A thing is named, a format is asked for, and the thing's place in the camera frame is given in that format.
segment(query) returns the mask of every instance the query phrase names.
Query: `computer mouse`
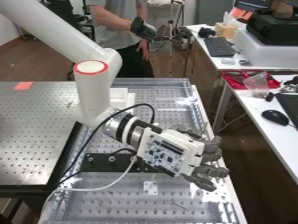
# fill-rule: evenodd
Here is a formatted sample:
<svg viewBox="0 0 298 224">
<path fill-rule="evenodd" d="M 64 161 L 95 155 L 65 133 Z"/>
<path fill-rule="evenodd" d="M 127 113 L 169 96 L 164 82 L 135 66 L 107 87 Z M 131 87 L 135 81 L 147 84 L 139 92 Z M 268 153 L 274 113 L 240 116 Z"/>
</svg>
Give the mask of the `computer mouse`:
<svg viewBox="0 0 298 224">
<path fill-rule="evenodd" d="M 280 124 L 280 125 L 284 125 L 284 126 L 288 126 L 289 125 L 289 118 L 288 116 L 277 111 L 277 110 L 266 110 L 262 112 L 262 117 L 265 119 L 268 119 L 269 121 Z"/>
</svg>

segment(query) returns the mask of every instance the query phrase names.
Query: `hand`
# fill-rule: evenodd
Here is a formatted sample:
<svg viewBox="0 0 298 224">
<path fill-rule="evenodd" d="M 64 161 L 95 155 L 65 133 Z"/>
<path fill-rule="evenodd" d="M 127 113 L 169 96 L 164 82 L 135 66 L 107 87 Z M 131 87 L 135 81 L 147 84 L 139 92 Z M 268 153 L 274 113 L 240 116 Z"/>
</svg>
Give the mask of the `hand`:
<svg viewBox="0 0 298 224">
<path fill-rule="evenodd" d="M 149 49 L 148 49 L 148 41 L 147 40 L 141 40 L 137 51 L 143 50 L 143 59 L 144 60 L 149 60 Z"/>
<path fill-rule="evenodd" d="M 141 17 L 136 17 L 132 26 L 131 31 L 143 39 L 148 41 L 153 41 L 157 36 L 157 30 L 156 28 L 149 25 Z"/>
</svg>

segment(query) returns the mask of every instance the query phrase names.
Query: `white box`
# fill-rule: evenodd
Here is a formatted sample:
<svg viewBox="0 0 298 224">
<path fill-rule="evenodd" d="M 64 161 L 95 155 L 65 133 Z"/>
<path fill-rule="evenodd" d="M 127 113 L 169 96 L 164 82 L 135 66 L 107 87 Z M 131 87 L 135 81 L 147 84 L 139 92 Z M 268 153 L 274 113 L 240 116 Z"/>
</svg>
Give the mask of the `white box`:
<svg viewBox="0 0 298 224">
<path fill-rule="evenodd" d="M 265 45 L 246 30 L 238 30 L 234 44 L 254 66 L 298 69 L 298 46 Z"/>
</svg>

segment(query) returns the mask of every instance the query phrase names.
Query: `person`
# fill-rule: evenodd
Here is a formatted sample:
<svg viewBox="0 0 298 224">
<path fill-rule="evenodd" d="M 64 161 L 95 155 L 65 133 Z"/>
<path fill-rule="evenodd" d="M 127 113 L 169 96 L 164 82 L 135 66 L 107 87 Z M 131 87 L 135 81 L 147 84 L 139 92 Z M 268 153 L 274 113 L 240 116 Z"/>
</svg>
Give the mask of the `person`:
<svg viewBox="0 0 298 224">
<path fill-rule="evenodd" d="M 96 29 L 96 42 L 104 48 L 113 48 L 123 57 L 117 77 L 153 78 L 149 61 L 149 43 L 133 32 L 137 17 L 147 19 L 144 0 L 87 0 Z"/>
</svg>

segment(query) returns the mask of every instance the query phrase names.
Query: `white cable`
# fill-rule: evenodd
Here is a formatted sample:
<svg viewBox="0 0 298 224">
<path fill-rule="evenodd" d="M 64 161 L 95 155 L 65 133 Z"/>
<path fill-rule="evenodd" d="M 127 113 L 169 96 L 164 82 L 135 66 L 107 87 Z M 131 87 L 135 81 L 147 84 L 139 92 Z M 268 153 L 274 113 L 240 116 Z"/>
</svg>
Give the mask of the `white cable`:
<svg viewBox="0 0 298 224">
<path fill-rule="evenodd" d="M 137 156 L 133 157 L 133 160 L 132 160 L 132 163 L 128 167 L 128 169 L 125 170 L 125 172 L 123 173 L 123 175 L 119 177 L 117 180 L 115 180 L 115 182 L 112 182 L 111 184 L 108 184 L 107 186 L 104 187 L 100 187 L 100 188 L 91 188 L 91 189 L 80 189 L 80 188 L 57 188 L 52 193 L 51 195 L 48 196 L 47 200 L 46 200 L 46 203 L 44 203 L 44 207 L 43 207 L 43 210 L 42 210 L 42 215 L 43 215 L 43 211 L 46 209 L 46 205 L 48 204 L 49 202 L 49 199 L 52 198 L 52 196 L 55 195 L 56 192 L 59 191 L 76 191 L 76 192 L 89 192 L 89 191 L 103 191 L 105 189 L 108 189 L 109 187 L 112 187 L 115 184 L 119 183 L 119 181 L 125 177 L 125 175 L 128 174 L 135 162 L 137 160 Z"/>
<path fill-rule="evenodd" d="M 242 114 L 238 118 L 236 118 L 232 122 L 229 122 L 226 125 L 225 125 L 225 127 L 224 128 L 221 128 L 220 130 L 218 130 L 218 132 L 221 132 L 232 123 L 234 123 L 236 121 L 238 121 L 244 116 L 246 115 L 246 113 L 245 114 Z"/>
</svg>

